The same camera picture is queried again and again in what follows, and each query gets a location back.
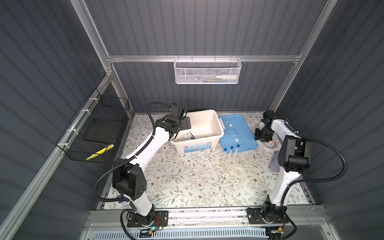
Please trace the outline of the blue plastic box lid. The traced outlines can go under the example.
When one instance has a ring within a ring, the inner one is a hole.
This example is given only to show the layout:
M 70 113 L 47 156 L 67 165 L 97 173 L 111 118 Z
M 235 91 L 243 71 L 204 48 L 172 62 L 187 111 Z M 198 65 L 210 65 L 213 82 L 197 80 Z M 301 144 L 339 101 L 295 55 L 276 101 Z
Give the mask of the blue plastic box lid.
M 251 151 L 258 147 L 254 134 L 242 115 L 220 116 L 219 119 L 225 127 L 220 142 L 227 154 L 230 151 L 234 153 L 237 147 L 238 152 Z

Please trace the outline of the white plastic storage box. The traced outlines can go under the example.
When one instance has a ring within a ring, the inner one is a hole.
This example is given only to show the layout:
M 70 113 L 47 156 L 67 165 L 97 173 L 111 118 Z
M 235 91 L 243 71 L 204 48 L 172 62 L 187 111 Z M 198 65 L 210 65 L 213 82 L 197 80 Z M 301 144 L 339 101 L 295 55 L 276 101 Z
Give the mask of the white plastic storage box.
M 171 141 L 177 154 L 182 156 L 187 153 L 214 150 L 224 135 L 225 129 L 217 112 L 205 110 L 187 113 L 187 116 L 190 117 L 192 128 L 180 131 L 176 139 Z M 189 134 L 189 132 L 193 134 L 195 139 L 182 141 L 182 136 Z

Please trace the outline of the clear test tube rack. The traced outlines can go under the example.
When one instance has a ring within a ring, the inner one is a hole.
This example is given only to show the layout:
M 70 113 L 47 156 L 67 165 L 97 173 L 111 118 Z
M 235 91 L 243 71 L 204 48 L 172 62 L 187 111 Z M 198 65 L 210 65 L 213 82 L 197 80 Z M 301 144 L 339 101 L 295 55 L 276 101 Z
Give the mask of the clear test tube rack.
M 224 176 L 228 176 L 231 171 L 237 170 L 245 166 L 245 161 L 246 161 L 245 156 L 240 153 L 237 153 L 235 159 L 234 159 L 234 153 L 233 153 L 233 157 L 231 161 L 230 162 L 228 161 L 226 164 L 223 164 L 222 157 L 221 157 L 221 167 L 222 167 Z

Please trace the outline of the white ceramic mortar bowl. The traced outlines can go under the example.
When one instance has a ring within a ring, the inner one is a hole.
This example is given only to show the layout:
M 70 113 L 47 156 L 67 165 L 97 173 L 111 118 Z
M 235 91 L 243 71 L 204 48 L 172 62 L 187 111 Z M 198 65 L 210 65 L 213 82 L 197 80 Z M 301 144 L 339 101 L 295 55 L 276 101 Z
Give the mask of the white ceramic mortar bowl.
M 188 140 L 192 140 L 192 136 L 190 136 L 189 134 L 184 134 L 182 136 L 182 141 L 188 141 Z

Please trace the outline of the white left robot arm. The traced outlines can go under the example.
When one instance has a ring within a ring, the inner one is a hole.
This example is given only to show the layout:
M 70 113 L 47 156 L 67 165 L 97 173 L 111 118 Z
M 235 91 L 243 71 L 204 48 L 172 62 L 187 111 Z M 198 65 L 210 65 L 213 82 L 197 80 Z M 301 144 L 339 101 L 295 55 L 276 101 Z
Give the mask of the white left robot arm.
M 150 106 L 163 105 L 169 113 L 155 121 L 150 112 Z M 145 141 L 130 155 L 123 157 L 123 162 L 113 170 L 112 185 L 122 196 L 119 201 L 127 201 L 134 212 L 146 217 L 153 210 L 153 204 L 146 194 L 147 180 L 145 168 L 155 153 L 169 140 L 176 138 L 184 127 L 187 110 L 177 104 L 151 102 L 147 105 L 147 114 L 152 124 L 152 132 Z

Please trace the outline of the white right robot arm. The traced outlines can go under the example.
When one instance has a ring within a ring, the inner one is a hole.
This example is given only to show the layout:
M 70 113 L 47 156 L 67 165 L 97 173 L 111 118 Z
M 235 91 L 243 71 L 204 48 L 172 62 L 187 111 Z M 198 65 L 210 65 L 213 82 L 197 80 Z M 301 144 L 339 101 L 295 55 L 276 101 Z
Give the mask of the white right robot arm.
M 265 111 L 259 128 L 255 129 L 255 139 L 266 143 L 273 139 L 273 134 L 277 134 L 283 142 L 277 157 L 279 176 L 259 214 L 268 224 L 284 219 L 286 198 L 291 191 L 289 184 L 310 167 L 313 147 L 313 141 L 299 137 L 286 126 L 285 121 L 277 119 L 274 111 Z

